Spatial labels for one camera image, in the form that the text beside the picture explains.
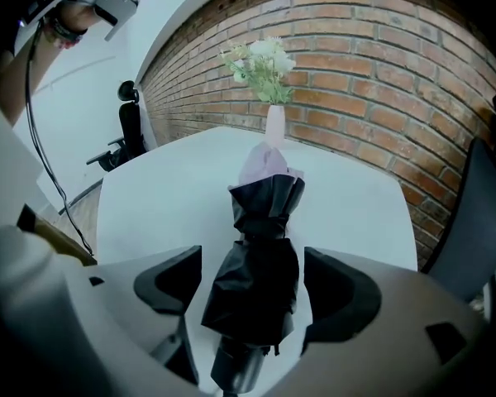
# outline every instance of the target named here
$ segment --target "black office chair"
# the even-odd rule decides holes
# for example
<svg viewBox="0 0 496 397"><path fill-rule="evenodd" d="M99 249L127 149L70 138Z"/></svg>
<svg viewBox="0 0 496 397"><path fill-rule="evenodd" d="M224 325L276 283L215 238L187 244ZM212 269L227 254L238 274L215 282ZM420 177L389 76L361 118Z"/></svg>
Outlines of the black office chair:
<svg viewBox="0 0 496 397"><path fill-rule="evenodd" d="M471 301L496 271L496 156L475 138L446 229L422 272Z"/></svg>
<svg viewBox="0 0 496 397"><path fill-rule="evenodd" d="M134 88L134 82L125 81L117 90L117 96L123 102L130 102L122 104L119 108L119 122L122 125L123 136L108 143L109 146L118 144L120 148L113 153L105 151L86 162L87 165L98 162L107 172L146 153L143 135L141 135L140 107L138 106L140 96L138 90Z"/></svg>

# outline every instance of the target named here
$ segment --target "brick wall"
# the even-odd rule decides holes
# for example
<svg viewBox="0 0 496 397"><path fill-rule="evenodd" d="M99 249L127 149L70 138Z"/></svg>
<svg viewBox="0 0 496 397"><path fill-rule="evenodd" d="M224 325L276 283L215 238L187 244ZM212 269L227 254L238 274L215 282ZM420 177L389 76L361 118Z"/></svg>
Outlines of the brick wall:
<svg viewBox="0 0 496 397"><path fill-rule="evenodd" d="M474 136L490 140L496 59L448 0L212 0L165 44L142 87L159 143L220 125L261 130L266 104L217 57L282 36L297 69L288 134L395 175L419 265L454 206Z"/></svg>

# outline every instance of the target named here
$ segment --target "floor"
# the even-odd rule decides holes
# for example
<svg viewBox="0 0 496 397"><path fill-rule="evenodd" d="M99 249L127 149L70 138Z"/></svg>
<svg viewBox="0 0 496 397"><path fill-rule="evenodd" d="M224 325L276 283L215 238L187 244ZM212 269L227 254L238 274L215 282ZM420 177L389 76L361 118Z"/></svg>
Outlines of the floor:
<svg viewBox="0 0 496 397"><path fill-rule="evenodd" d="M98 205L99 197L101 196L101 187L102 186L99 185L96 189L93 189L70 209L72 218L74 218L75 223L83 233L86 241L92 247L94 255L97 250L96 226L98 224ZM53 225L64 232L68 237L73 238L76 242L81 244L81 239L66 216L66 213L60 215L59 219L56 222L53 222Z"/></svg>

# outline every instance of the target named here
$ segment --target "white vase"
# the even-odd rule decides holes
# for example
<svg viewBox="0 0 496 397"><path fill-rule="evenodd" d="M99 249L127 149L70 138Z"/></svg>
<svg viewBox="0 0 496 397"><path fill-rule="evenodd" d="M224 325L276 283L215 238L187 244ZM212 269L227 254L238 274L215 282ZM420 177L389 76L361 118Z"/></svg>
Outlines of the white vase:
<svg viewBox="0 0 496 397"><path fill-rule="evenodd" d="M266 118L265 141L271 147L282 148L284 143L284 107L271 105Z"/></svg>

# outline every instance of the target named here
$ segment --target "chair armrest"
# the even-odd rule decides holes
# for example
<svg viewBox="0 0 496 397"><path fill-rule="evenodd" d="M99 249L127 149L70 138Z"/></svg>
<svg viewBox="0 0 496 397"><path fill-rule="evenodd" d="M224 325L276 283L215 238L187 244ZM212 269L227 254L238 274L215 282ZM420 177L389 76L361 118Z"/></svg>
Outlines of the chair armrest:
<svg viewBox="0 0 496 397"><path fill-rule="evenodd" d="M91 165L92 163L97 162L101 159L105 159L105 158L109 157L110 155L111 155L110 151L105 151L104 153L101 153L100 155L97 155L97 156L93 157L92 159L87 160L86 164Z"/></svg>
<svg viewBox="0 0 496 397"><path fill-rule="evenodd" d="M123 148L123 144L125 143L125 138L120 136L116 140L110 141L107 145L111 146L112 144L118 144L121 148Z"/></svg>

